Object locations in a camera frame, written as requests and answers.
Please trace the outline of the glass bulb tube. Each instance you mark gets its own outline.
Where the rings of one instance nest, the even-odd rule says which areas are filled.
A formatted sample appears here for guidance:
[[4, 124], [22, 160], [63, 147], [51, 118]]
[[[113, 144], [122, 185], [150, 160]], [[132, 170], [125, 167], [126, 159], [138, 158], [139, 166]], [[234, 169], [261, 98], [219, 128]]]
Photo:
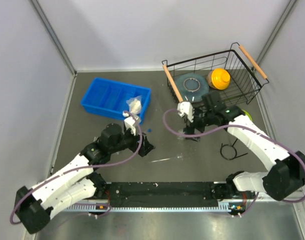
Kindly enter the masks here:
[[183, 159], [184, 159], [184, 156], [182, 154], [178, 154], [178, 155], [172, 156], [172, 157], [152, 160], [152, 161], [149, 161], [148, 163], [153, 164], [153, 163], [161, 163], [161, 162], [168, 162], [168, 161], [182, 161]]

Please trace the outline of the black wire ring stand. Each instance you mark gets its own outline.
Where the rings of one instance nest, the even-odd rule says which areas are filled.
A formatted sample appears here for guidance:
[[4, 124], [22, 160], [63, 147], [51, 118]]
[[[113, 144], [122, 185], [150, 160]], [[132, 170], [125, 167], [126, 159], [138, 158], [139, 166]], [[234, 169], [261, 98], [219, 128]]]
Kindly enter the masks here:
[[235, 139], [234, 142], [221, 144], [219, 153], [221, 157], [227, 161], [232, 161], [241, 157], [246, 156], [248, 153], [241, 153], [239, 154], [236, 144], [238, 139]]

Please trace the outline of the clear bag of white powder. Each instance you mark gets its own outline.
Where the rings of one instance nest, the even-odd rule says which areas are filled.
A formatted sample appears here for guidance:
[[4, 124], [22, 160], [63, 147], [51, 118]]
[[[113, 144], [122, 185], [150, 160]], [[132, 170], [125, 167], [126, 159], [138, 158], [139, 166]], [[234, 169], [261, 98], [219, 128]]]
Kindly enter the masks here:
[[128, 105], [128, 111], [133, 115], [139, 115], [142, 111], [142, 96], [136, 96], [126, 101]]

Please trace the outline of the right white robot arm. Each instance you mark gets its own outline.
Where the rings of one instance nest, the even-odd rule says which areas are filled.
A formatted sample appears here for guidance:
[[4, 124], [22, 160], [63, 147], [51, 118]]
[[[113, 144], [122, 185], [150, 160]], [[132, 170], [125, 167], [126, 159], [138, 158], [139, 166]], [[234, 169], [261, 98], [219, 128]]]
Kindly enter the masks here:
[[226, 180], [226, 193], [237, 198], [245, 191], [265, 193], [276, 201], [305, 187], [305, 155], [286, 148], [260, 130], [237, 105], [226, 106], [217, 92], [202, 97], [203, 106], [189, 101], [177, 105], [178, 114], [188, 121], [185, 134], [205, 135], [205, 128], [214, 125], [241, 141], [264, 165], [264, 172], [239, 171]]

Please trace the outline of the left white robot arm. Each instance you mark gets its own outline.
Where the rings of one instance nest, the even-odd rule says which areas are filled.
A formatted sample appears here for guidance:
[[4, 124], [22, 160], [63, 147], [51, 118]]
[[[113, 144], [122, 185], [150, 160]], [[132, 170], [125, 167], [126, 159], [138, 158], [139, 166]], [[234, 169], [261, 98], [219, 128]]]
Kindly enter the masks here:
[[112, 154], [130, 150], [134, 156], [144, 157], [154, 148], [139, 129], [108, 124], [95, 141], [53, 176], [30, 188], [18, 189], [14, 213], [29, 234], [36, 234], [62, 210], [105, 195], [106, 181], [96, 171], [110, 161]]

